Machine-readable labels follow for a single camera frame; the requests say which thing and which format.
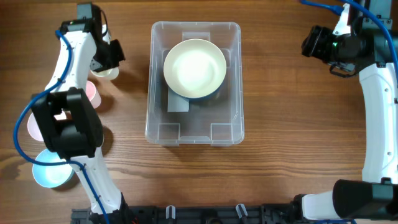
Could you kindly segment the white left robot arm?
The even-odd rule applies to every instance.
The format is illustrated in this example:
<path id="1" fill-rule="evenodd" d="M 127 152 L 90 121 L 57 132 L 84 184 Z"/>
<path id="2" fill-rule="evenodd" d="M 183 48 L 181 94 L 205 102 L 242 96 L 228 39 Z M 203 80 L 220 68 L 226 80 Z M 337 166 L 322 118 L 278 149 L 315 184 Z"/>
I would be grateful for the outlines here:
<path id="1" fill-rule="evenodd" d="M 49 84 L 29 103 L 47 149 L 78 176 L 91 203 L 93 223 L 134 223 L 123 194 L 106 167 L 103 125 L 86 95 L 90 70 L 118 67 L 117 40 L 103 39 L 100 18 L 65 21 L 56 30 L 60 55 Z"/>

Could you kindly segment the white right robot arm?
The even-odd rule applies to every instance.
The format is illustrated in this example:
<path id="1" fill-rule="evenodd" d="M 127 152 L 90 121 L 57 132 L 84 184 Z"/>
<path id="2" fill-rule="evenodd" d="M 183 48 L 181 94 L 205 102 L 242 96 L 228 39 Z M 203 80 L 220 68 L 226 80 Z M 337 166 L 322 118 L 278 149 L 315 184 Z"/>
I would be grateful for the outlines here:
<path id="1" fill-rule="evenodd" d="M 296 220 L 397 220 L 397 33 L 367 17 L 348 32 L 313 26 L 302 44 L 306 57 L 330 65 L 336 76 L 358 76 L 366 114 L 361 180 L 337 180 L 332 190 L 295 198 Z"/>

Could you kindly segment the pink cup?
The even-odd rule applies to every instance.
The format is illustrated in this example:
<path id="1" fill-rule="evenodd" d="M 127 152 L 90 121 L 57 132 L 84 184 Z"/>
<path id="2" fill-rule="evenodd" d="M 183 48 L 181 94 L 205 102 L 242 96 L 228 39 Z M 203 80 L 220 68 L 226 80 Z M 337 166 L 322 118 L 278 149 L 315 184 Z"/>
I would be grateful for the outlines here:
<path id="1" fill-rule="evenodd" d="M 101 97 L 94 83 L 87 81 L 85 93 L 93 108 L 98 108 L 101 104 Z"/>

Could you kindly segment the light blue bowl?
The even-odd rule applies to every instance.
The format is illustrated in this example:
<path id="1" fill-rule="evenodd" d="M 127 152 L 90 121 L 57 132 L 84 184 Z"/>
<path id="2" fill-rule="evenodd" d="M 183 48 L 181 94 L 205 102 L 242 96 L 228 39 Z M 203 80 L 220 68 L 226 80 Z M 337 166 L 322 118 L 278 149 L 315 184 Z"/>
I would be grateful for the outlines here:
<path id="1" fill-rule="evenodd" d="M 65 159 L 59 158 L 56 152 L 50 152 L 44 149 L 35 160 L 40 162 L 56 163 L 65 162 Z M 68 182 L 74 175 L 74 170 L 68 164 L 61 166 L 32 166 L 32 174 L 35 181 L 45 188 L 56 188 Z"/>

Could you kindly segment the cream white plate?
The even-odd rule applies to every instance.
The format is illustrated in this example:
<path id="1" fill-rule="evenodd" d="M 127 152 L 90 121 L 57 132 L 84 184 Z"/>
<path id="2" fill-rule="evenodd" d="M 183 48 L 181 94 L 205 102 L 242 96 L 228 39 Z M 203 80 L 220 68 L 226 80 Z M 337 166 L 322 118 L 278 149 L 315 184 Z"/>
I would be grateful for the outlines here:
<path id="1" fill-rule="evenodd" d="M 215 44 L 203 39 L 188 39 L 174 46 L 164 61 L 164 79 L 178 95 L 202 97 L 222 85 L 226 59 Z"/>

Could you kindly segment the cream cup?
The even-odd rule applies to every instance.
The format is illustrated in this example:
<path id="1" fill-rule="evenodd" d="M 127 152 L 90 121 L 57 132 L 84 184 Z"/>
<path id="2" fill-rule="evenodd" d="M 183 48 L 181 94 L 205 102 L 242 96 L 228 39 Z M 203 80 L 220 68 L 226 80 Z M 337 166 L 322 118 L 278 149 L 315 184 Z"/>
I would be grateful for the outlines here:
<path id="1" fill-rule="evenodd" d="M 119 75 L 119 68 L 115 67 L 115 68 L 111 68 L 111 69 L 104 70 L 101 72 L 94 72 L 91 70 L 91 73 L 97 78 L 104 78 L 106 80 L 114 80 Z"/>

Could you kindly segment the pale pink bowl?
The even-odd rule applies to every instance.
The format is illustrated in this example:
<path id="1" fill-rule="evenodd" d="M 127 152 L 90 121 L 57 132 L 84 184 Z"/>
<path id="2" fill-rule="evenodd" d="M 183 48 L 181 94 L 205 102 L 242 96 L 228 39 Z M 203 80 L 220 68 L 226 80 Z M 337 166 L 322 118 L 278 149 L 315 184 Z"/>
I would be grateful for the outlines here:
<path id="1" fill-rule="evenodd" d="M 40 142 L 44 141 L 33 113 L 29 116 L 29 119 L 27 122 L 27 130 L 28 130 L 28 133 L 30 134 L 30 136 L 33 139 L 35 139 L 36 141 L 40 141 Z"/>

